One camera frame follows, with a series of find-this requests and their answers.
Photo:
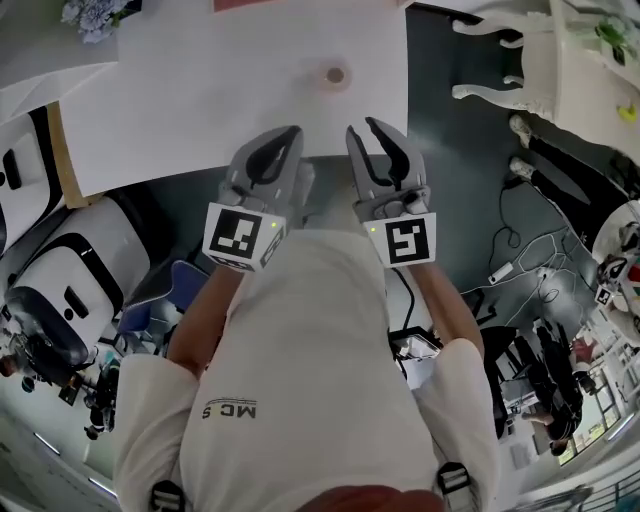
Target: dark floor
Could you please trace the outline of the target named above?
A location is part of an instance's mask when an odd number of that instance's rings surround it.
[[[438,261],[461,290],[488,284],[488,260],[492,237],[502,226],[498,198],[508,176],[510,156],[527,153],[509,130],[509,111],[479,98],[455,100],[451,86],[477,83],[504,88],[504,74],[516,74],[519,51],[498,44],[497,35],[470,37],[454,33],[446,14],[422,7],[407,10],[409,47],[409,136],[420,147],[432,187],[431,208],[438,214]],[[550,142],[574,154],[594,167],[606,171],[613,152],[588,144],[550,123],[528,116],[535,130]],[[533,159],[541,170],[565,190],[581,196],[577,188],[558,170],[544,161]],[[310,198],[311,211],[326,204],[337,183],[348,183],[351,170],[345,157],[314,159],[316,183]],[[198,171],[150,182],[147,187],[169,215],[178,234],[176,254],[185,255],[199,242],[204,228],[207,204],[215,200],[222,170]],[[504,217],[520,235],[518,248],[509,248],[507,234],[496,240],[492,270],[515,258],[536,236],[564,227],[556,211],[528,185],[506,191],[503,198]],[[562,251],[562,233],[556,236]],[[567,250],[575,246],[575,238],[565,240]],[[539,242],[527,253],[523,265],[534,267],[544,262],[553,251],[550,239]],[[588,281],[594,265],[581,247],[571,255],[580,263]],[[198,262],[206,265],[206,258]],[[571,261],[565,267],[576,270]],[[487,325],[506,322],[520,308],[537,284],[535,273],[512,283],[485,290],[487,302],[497,300],[498,318]],[[571,300],[573,276],[561,273],[546,284],[541,295],[558,289],[558,298],[544,305],[535,297],[512,325],[530,327],[542,313],[550,320],[562,322],[573,336],[580,320],[579,307]],[[585,310],[593,305],[593,294],[580,277],[576,279],[576,299]]]

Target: window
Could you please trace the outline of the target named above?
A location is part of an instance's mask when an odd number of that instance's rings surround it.
[[[591,378],[596,383],[596,393],[593,396],[583,395],[582,422],[574,432],[565,452],[558,457],[561,466],[595,443],[620,419],[620,410],[602,368],[593,369]]]

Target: chair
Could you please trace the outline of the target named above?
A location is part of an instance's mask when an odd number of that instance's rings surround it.
[[[151,322],[151,309],[159,300],[173,304],[184,313],[209,276],[184,260],[169,260],[148,277],[122,309],[117,331],[120,334],[144,331]]]
[[[526,110],[543,119],[553,121],[557,95],[557,43],[553,30],[553,18],[541,13],[528,15],[496,14],[477,25],[466,25],[460,20],[453,22],[453,30],[460,34],[485,35],[498,30],[512,29],[522,33],[515,42],[504,39],[505,48],[522,47],[522,71],[524,77],[508,75],[505,84],[520,87],[500,91],[481,85],[455,85],[451,91],[456,99],[470,95],[510,110]]]
[[[0,255],[62,206],[46,108],[0,124]]]

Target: flower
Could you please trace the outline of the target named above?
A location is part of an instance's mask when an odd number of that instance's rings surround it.
[[[106,25],[113,12],[114,0],[89,0],[80,15],[80,28],[86,32],[95,32]]]
[[[62,18],[60,21],[70,24],[75,23],[78,20],[81,9],[82,2],[80,0],[71,0],[67,2],[62,8]]]
[[[80,33],[84,33],[82,42],[83,43],[99,43],[103,39],[106,39],[107,37],[109,37],[112,34],[114,28],[115,27],[113,26],[113,22],[111,20],[108,20],[102,27],[96,30],[89,30],[86,32],[83,32],[81,30]]]
[[[122,11],[127,6],[128,3],[129,3],[129,0],[114,0],[113,9],[111,12],[115,14]]]

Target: desk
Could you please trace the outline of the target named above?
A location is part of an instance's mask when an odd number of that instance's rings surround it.
[[[640,109],[640,92],[580,47],[566,28],[571,11],[562,0],[551,0],[558,51],[554,123],[586,141],[617,149],[640,165],[640,121],[625,122],[617,112],[632,102]]]
[[[83,195],[228,165],[257,134],[298,124],[305,155],[346,154],[353,124],[407,128],[407,40],[396,0],[276,0],[214,14],[157,0],[118,29],[118,64],[60,101]],[[318,70],[346,63],[343,92]]]

